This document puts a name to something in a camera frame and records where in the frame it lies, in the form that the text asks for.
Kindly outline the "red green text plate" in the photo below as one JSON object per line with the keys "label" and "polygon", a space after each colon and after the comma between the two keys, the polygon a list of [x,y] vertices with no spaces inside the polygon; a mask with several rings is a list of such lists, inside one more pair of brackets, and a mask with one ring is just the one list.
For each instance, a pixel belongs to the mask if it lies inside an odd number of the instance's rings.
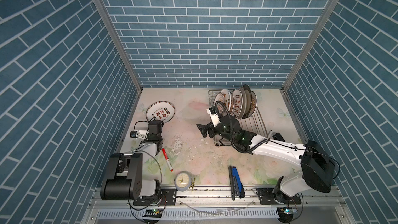
{"label": "red green text plate", "polygon": [[146,111],[147,121],[160,120],[164,123],[169,122],[175,116],[175,107],[167,101],[158,101],[149,106]]}
{"label": "red green text plate", "polygon": [[232,92],[232,103],[233,110],[232,113],[238,119],[241,117],[241,113],[243,111],[243,93],[241,89],[234,89]]}

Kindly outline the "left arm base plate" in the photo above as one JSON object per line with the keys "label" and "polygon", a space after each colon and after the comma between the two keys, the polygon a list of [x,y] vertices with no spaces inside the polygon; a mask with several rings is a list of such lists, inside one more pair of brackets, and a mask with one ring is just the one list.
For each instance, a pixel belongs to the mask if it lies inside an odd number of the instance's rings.
{"label": "left arm base plate", "polygon": [[162,188],[160,193],[153,196],[142,196],[134,200],[134,206],[147,206],[147,205],[175,205],[177,198],[177,190],[175,188]]}

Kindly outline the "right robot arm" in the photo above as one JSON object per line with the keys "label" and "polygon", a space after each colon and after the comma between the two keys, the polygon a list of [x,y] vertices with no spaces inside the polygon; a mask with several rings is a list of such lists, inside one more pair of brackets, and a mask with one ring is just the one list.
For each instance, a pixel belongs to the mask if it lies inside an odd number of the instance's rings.
{"label": "right robot arm", "polygon": [[271,157],[299,167],[297,171],[278,179],[272,194],[279,203],[286,203],[297,194],[311,189],[325,194],[331,192],[337,162],[316,142],[293,144],[273,140],[242,129],[237,121],[232,124],[197,124],[197,128],[204,138],[218,135],[228,140],[240,153]]}

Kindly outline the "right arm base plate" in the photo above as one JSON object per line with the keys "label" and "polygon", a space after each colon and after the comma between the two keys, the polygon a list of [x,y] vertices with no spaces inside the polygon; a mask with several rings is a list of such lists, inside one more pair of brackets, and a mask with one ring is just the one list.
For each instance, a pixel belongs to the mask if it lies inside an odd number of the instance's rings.
{"label": "right arm base plate", "polygon": [[258,196],[261,205],[302,204],[302,198],[300,194],[296,194],[293,197],[289,197],[283,194],[281,191],[275,194],[273,188],[256,188],[255,194]]}

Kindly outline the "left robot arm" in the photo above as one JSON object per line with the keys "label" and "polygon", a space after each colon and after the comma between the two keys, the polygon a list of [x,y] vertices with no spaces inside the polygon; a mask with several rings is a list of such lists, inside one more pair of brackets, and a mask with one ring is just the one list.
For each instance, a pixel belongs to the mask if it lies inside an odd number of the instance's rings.
{"label": "left robot arm", "polygon": [[143,179],[144,163],[154,159],[163,148],[163,121],[148,121],[148,132],[140,146],[130,153],[109,157],[101,186],[102,200],[128,200],[147,206],[161,200],[161,181]]}

